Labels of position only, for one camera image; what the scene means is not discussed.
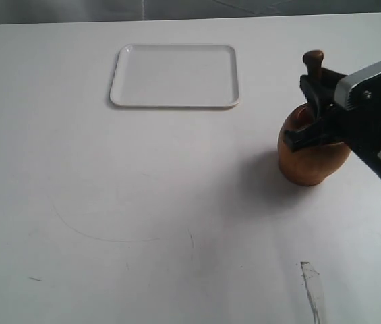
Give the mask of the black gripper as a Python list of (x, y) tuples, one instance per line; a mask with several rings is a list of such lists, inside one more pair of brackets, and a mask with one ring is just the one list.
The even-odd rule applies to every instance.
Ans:
[[(299, 87), (315, 121), (288, 117), (284, 143), (297, 152), (343, 142), (381, 179), (381, 86), (370, 88), (368, 99), (359, 96), (355, 108), (347, 111), (334, 101), (336, 86), (346, 76), (325, 67), (317, 76), (300, 76)], [(331, 105), (332, 111), (326, 113)]]

